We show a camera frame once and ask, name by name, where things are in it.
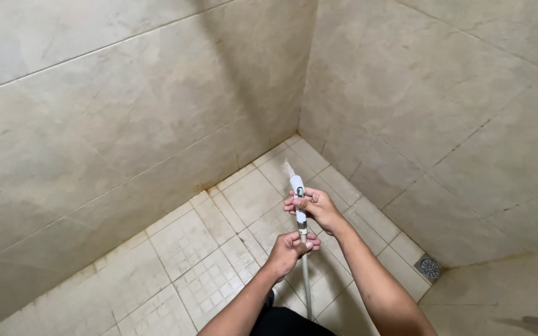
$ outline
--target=white sprayer head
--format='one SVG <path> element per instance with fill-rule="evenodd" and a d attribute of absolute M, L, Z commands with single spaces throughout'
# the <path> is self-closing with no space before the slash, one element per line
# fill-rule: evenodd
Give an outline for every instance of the white sprayer head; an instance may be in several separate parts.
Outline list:
<path fill-rule="evenodd" d="M 294 190 L 294 198 L 304 198 L 303 179 L 298 175 L 290 178 L 290 185 Z M 306 212 L 296 208 L 296 222 L 298 222 L 298 232 L 300 234 L 307 233 Z"/>

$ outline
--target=water spray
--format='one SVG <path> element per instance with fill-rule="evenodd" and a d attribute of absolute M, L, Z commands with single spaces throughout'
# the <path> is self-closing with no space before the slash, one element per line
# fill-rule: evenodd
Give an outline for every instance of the water spray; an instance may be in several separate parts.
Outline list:
<path fill-rule="evenodd" d="M 284 163 L 284 170 L 290 178 L 290 185 L 292 190 L 294 190 L 294 198 L 304 198 L 304 184 L 303 179 L 294 174 L 294 170 L 288 163 L 288 160 Z M 306 243 L 306 236 L 308 233 L 307 230 L 307 220 L 306 220 L 306 211 L 298 209 L 296 207 L 296 222 L 298 223 L 298 233 L 300 233 L 300 242 L 302 244 Z M 309 283 L 309 257 L 307 254 L 304 254 L 302 257 L 303 260 L 303 278 L 304 278 L 304 291 L 306 294 L 306 306 L 307 306 L 307 318 L 313 320 L 313 314 L 311 309 L 311 298 L 310 298 L 310 283 Z"/>

